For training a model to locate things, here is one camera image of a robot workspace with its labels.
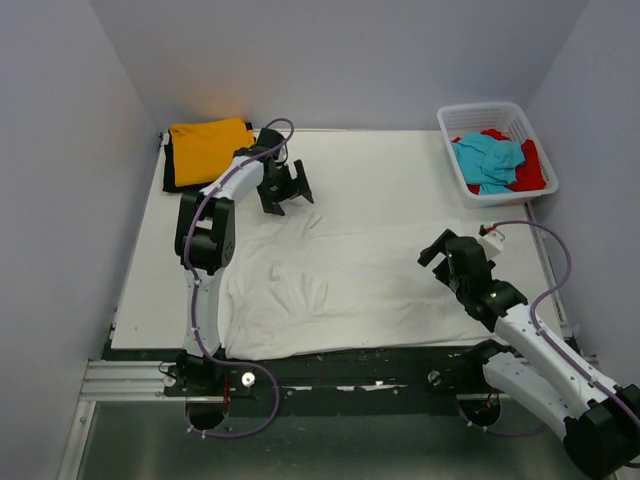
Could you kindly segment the white t shirt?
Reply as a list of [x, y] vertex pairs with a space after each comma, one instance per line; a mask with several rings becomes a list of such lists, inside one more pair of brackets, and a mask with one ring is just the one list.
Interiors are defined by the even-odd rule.
[[226, 353], [267, 360], [343, 349], [466, 346], [490, 338], [417, 258], [457, 221], [331, 231], [313, 213], [264, 227], [225, 272]]

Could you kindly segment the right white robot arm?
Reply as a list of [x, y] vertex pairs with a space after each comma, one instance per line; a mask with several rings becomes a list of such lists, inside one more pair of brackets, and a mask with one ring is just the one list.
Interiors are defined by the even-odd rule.
[[470, 349], [460, 367], [469, 390], [488, 386], [509, 395], [562, 442], [573, 464], [591, 479], [634, 465], [639, 457], [639, 388], [619, 385], [571, 348], [509, 282], [494, 278], [495, 257], [505, 236], [501, 225], [483, 225], [478, 237], [445, 230], [418, 257], [428, 266], [437, 255], [435, 278], [465, 312], [497, 341]]

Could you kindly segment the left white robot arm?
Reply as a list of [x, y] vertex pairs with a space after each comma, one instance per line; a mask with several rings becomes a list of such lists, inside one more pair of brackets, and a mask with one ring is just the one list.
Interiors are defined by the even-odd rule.
[[222, 380], [215, 357], [222, 344], [218, 315], [223, 273], [235, 252], [237, 204], [256, 191], [264, 213], [283, 216], [285, 201], [314, 202], [303, 163], [287, 163], [290, 139], [269, 126], [261, 129], [254, 145], [234, 152], [217, 180], [181, 196], [174, 250], [184, 268], [189, 304], [171, 375], [201, 395], [214, 393]]

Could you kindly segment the light blue t shirt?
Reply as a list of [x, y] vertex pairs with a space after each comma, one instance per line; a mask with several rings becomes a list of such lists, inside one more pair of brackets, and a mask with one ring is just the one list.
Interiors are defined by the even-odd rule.
[[470, 132], [451, 143], [468, 189], [476, 195], [511, 192], [517, 182], [516, 169], [525, 163], [521, 145]]

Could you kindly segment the red t shirt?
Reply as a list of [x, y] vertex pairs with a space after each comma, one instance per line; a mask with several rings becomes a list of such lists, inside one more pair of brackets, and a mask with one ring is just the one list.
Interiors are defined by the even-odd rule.
[[[478, 133], [489, 135], [498, 140], [512, 141], [509, 137], [496, 129], [487, 129]], [[544, 189], [547, 183], [542, 173], [539, 154], [535, 142], [531, 139], [526, 139], [523, 143], [519, 144], [521, 145], [522, 152], [525, 155], [525, 163], [516, 169], [517, 182], [514, 185], [509, 186], [509, 189], [511, 190], [510, 193]]]

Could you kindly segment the white plastic basket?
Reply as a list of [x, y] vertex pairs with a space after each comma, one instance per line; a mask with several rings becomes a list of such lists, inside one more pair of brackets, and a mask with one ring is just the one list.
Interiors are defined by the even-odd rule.
[[518, 105], [446, 106], [437, 120], [466, 207], [521, 204], [558, 190], [559, 180]]

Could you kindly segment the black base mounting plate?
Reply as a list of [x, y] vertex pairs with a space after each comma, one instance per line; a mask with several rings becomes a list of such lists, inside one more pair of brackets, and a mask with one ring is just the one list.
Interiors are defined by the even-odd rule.
[[106, 346], [106, 361], [157, 364], [161, 396], [200, 417], [453, 416], [458, 408], [495, 422], [500, 407], [482, 368], [508, 347], [409, 347], [325, 352], [226, 366], [177, 349]]

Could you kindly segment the aluminium frame rail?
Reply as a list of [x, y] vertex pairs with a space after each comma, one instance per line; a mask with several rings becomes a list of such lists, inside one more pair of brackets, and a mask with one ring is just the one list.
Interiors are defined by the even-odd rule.
[[[81, 397], [94, 401], [186, 400], [223, 402], [270, 389], [254, 367], [221, 367], [215, 383], [183, 388], [171, 375], [176, 362], [96, 361], [85, 371]], [[423, 393], [476, 394], [488, 390], [478, 369], [460, 349], [350, 350], [267, 360], [261, 365], [285, 395], [378, 392], [416, 386]]]

